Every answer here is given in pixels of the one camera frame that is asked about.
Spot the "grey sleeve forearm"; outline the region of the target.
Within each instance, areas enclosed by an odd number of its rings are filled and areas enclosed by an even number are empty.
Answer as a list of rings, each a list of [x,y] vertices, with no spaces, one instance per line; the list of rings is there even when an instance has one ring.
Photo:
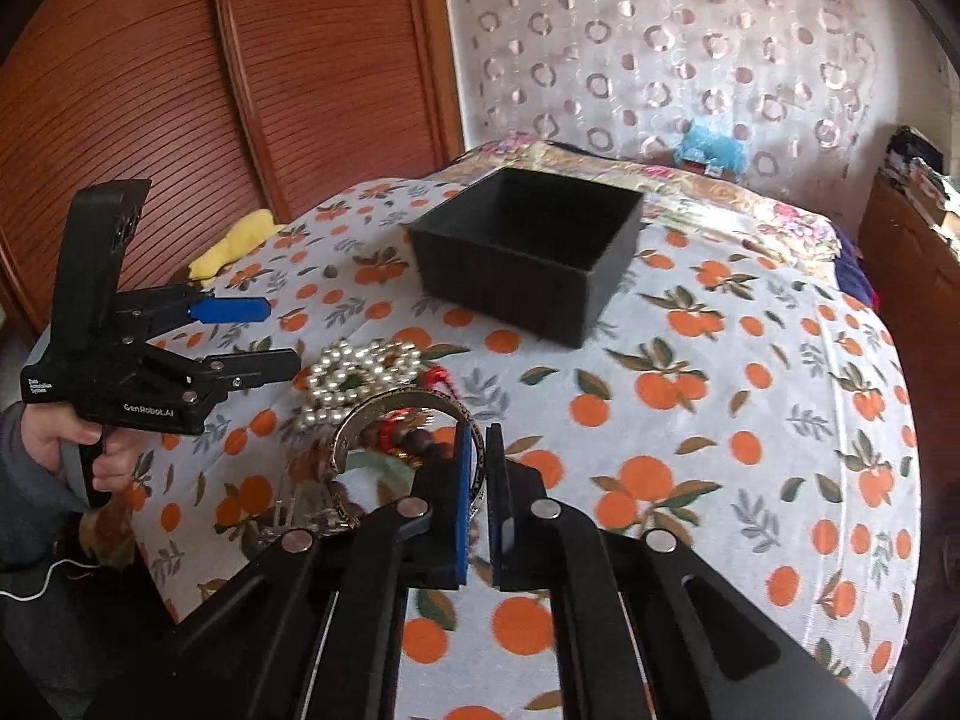
[[[78,551],[83,505],[62,478],[60,440],[85,436],[70,405],[15,403],[3,411],[3,574]]]

